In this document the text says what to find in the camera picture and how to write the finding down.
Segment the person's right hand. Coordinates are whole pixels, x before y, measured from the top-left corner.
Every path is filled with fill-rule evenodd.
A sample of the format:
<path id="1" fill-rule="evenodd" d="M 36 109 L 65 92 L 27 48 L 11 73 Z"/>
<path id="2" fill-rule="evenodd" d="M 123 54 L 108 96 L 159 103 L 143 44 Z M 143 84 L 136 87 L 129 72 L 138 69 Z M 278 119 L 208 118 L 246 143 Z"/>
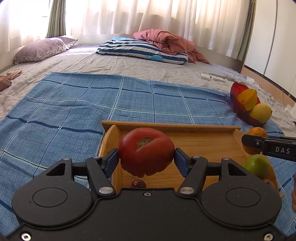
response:
<path id="1" fill-rule="evenodd" d="M 293 190 L 292 190 L 292 209 L 296 212 L 296 174 L 293 177 Z"/>

